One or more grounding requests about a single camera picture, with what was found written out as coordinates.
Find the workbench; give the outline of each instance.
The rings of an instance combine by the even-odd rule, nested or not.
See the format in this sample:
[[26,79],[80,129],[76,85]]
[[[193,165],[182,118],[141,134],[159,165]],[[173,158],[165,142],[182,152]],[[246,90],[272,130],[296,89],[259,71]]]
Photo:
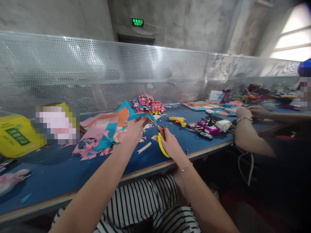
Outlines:
[[[299,111],[275,107],[274,112],[300,114]],[[215,153],[233,143],[233,134],[226,132],[207,140],[198,133],[189,132],[189,128],[182,128],[180,124],[169,121],[168,117],[184,117],[187,124],[206,117],[205,111],[193,111],[183,105],[180,108],[167,109],[166,115],[159,119],[159,126],[168,127],[180,143],[183,151],[188,150],[189,159],[195,160],[208,154]],[[80,120],[93,115],[80,116]],[[236,117],[218,116],[233,121]],[[271,129],[275,124],[270,121],[254,121],[256,131]],[[176,166],[175,162],[165,157],[159,144],[151,137],[157,134],[155,127],[149,128],[143,134],[147,139],[139,143],[124,171],[120,185],[131,183],[151,175],[167,171]],[[137,150],[151,142],[146,150],[137,153]],[[0,197],[0,227],[27,220],[60,207],[66,206],[78,190],[92,176],[108,156],[97,156],[90,160],[80,161],[79,155],[72,155],[75,145],[59,148],[60,145],[50,145],[48,148],[18,158],[20,164],[6,172],[15,173],[20,169],[29,169],[34,174],[18,183],[12,191]],[[32,195],[21,204],[21,199],[28,194]]]

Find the yellow bag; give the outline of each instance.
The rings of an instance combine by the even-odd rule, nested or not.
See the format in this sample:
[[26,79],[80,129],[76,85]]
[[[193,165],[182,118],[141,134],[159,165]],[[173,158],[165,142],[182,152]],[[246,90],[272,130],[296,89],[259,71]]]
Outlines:
[[21,157],[43,145],[29,119],[0,111],[0,153],[5,157]]

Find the exit sign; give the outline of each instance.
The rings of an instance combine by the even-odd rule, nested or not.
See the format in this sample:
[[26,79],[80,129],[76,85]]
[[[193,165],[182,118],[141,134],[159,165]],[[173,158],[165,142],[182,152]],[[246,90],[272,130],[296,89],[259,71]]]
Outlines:
[[144,28],[145,23],[142,19],[131,18],[132,26]]

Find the woman's hand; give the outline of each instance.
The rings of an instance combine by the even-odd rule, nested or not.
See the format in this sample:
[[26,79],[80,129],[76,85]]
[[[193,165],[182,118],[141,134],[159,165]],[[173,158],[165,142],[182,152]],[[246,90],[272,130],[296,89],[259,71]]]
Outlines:
[[143,136],[144,127],[149,123],[147,116],[133,119],[127,123],[127,131],[124,140],[130,140],[133,143],[138,144]]
[[165,141],[161,139],[162,145],[166,153],[177,163],[180,169],[185,169],[190,166],[190,161],[180,147],[176,137],[168,130],[164,129]]
[[259,120],[269,119],[273,115],[262,106],[249,106],[247,109]]
[[252,113],[245,107],[240,107],[236,111],[236,117],[241,118],[241,117],[252,117]]

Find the yellow scissors handle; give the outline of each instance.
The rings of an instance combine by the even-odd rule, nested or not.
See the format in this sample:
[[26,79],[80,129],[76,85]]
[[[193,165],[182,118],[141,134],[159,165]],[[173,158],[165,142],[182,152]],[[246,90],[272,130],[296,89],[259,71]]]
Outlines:
[[158,143],[159,143],[160,149],[161,149],[162,153],[163,153],[166,157],[170,158],[170,157],[168,156],[168,154],[166,153],[166,151],[164,150],[164,148],[163,148],[161,139],[164,141],[164,138],[162,137],[161,133],[159,133],[159,134],[158,134]]

